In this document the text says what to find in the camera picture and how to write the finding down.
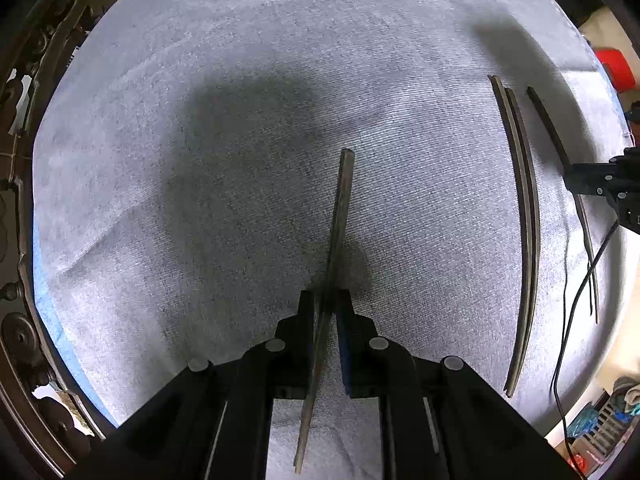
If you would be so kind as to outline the dark chopstick four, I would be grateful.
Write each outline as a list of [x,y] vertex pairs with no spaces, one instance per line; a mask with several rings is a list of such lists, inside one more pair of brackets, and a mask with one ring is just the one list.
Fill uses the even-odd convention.
[[516,349],[513,352],[512,364],[506,380],[506,388],[504,388],[506,396],[512,398],[524,366],[535,316],[540,259],[540,211],[535,167],[524,119],[515,92],[511,88],[506,88],[506,98],[513,116],[515,137],[518,139],[518,151],[521,155],[520,178],[523,180],[526,240],[522,263],[524,296],[521,301],[521,312],[518,315]]

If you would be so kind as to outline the dark chopstick two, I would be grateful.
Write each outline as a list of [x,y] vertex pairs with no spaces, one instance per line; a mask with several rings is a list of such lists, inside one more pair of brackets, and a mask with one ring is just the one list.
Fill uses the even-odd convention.
[[[341,253],[347,226],[350,196],[352,195],[352,175],[354,174],[354,166],[354,152],[349,148],[343,148],[341,150],[340,166],[338,167],[330,246],[321,296],[326,296],[326,294],[335,287],[338,267],[340,266],[342,258]],[[309,388],[303,404],[302,418],[300,419],[299,434],[293,463],[294,472],[296,474],[300,474],[303,470],[312,415],[314,414],[314,404],[316,403],[322,375],[322,366],[324,357],[326,356],[326,340],[328,339],[331,318],[331,311],[328,307],[325,307],[322,302],[320,304],[318,326],[316,334],[314,335],[314,362],[312,362]]]

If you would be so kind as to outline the carved dark wooden sideboard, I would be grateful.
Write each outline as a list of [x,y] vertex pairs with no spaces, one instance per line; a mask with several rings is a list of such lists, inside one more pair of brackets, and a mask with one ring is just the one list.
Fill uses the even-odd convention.
[[73,54],[115,0],[1,0],[1,474],[62,479],[114,429],[35,303],[32,154]]

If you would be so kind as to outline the red plastic stool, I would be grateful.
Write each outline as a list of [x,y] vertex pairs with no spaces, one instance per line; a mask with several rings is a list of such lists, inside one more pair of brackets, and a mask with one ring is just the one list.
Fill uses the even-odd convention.
[[594,51],[617,93],[636,88],[636,78],[620,50],[599,48]]

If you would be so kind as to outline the dark chopstick three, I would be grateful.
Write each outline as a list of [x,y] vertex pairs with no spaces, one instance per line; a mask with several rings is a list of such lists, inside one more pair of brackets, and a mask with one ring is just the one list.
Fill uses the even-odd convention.
[[[520,314],[521,301],[524,296],[524,292],[522,289],[522,286],[524,285],[524,274],[522,269],[523,249],[526,247],[523,180],[520,178],[521,155],[520,155],[520,152],[518,151],[518,139],[515,137],[515,126],[513,122],[513,116],[511,113],[508,99],[506,98],[506,88],[508,87],[506,87],[503,84],[502,80],[496,75],[489,75],[488,79],[490,81],[491,88],[492,88],[492,91],[494,92],[494,96],[498,105],[498,110],[500,112],[504,132],[506,133],[506,140],[508,140],[508,143],[509,143],[515,189],[516,189],[516,197],[518,198],[518,216],[520,217],[520,230],[521,230],[521,296],[520,296],[520,310],[518,311],[518,314]],[[516,349],[516,334],[515,334],[515,341],[514,341],[512,356],[515,349]],[[508,379],[508,376],[509,376],[510,365],[508,369],[508,374],[506,375],[506,379]],[[506,384],[504,384],[504,387],[503,387],[503,391],[504,393],[506,393],[506,390],[504,390],[504,388],[506,388]]]

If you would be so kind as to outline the blue under cloth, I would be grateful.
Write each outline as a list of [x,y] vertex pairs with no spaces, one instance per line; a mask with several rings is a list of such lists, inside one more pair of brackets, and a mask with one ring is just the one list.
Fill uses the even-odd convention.
[[53,341],[53,347],[60,355],[62,362],[70,372],[73,380],[78,383],[81,393],[85,393],[88,400],[115,428],[119,423],[105,407],[104,403],[94,391],[90,380],[85,374],[74,352],[73,345],[68,340],[63,330],[58,314],[56,313],[52,295],[49,290],[46,271],[40,249],[39,233],[36,226],[32,229],[32,272],[34,272],[35,304],[36,309],[46,326],[47,332]]

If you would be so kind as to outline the dark chopstick five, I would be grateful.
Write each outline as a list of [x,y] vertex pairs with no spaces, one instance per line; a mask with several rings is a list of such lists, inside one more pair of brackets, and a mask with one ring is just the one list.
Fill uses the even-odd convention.
[[[565,151],[558,132],[556,131],[555,125],[553,125],[548,110],[546,110],[546,108],[544,107],[544,103],[541,101],[541,98],[540,96],[538,96],[536,90],[533,87],[528,87],[526,93],[529,99],[532,101],[534,109],[536,110],[542,124],[544,125],[544,128],[548,133],[548,136],[561,164],[562,177],[565,178],[567,176],[567,171],[570,170],[570,166],[572,166],[572,164],[568,159],[567,152]],[[575,192],[572,193],[572,197],[575,204],[577,218],[579,220],[580,226],[582,227],[582,240],[584,241],[584,248],[588,258],[588,264],[592,266],[594,263],[594,252],[586,208],[582,199]],[[590,314],[594,317],[594,322],[596,324],[598,324],[600,321],[599,306],[599,287],[597,278],[595,275],[593,275],[589,279],[589,307]]]

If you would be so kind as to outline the gray table cloth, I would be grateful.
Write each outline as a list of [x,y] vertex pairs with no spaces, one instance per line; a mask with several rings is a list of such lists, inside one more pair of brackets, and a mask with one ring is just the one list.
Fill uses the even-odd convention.
[[638,240],[579,289],[582,229],[533,87],[575,162],[629,143],[620,102],[553,0],[119,0],[76,53],[34,149],[35,226],[58,318],[119,424],[190,359],[269,338],[326,268],[355,154],[340,282],[412,354],[506,381],[518,199],[494,92],[511,88],[541,215],[535,321],[512,404],[558,422],[611,343]]

